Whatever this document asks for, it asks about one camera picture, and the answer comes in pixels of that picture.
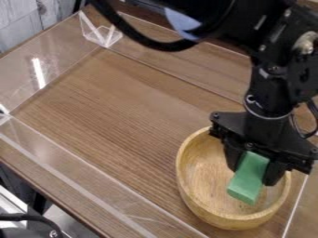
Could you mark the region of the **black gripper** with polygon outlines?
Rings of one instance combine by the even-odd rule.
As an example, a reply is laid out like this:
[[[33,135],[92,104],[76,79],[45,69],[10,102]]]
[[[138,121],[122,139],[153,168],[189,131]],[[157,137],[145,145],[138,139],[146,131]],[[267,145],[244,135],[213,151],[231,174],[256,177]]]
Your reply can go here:
[[[271,160],[261,178],[264,186],[273,186],[285,170],[309,173],[316,147],[297,135],[287,119],[265,121],[248,112],[212,112],[209,121],[209,135],[223,144],[232,171],[237,170],[240,156],[252,151]]]

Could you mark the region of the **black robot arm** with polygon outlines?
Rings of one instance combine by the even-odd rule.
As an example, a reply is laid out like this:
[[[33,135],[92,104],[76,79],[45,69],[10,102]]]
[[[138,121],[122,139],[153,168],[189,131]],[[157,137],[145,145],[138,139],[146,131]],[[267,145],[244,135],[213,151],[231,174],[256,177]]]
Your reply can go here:
[[[240,156],[255,152],[269,160],[264,185],[273,186],[293,169],[307,174],[316,147],[292,111],[307,105],[318,132],[318,12],[296,0],[174,0],[164,13],[185,39],[214,37],[249,56],[244,111],[209,114],[209,135],[224,146],[227,166],[236,171]]]

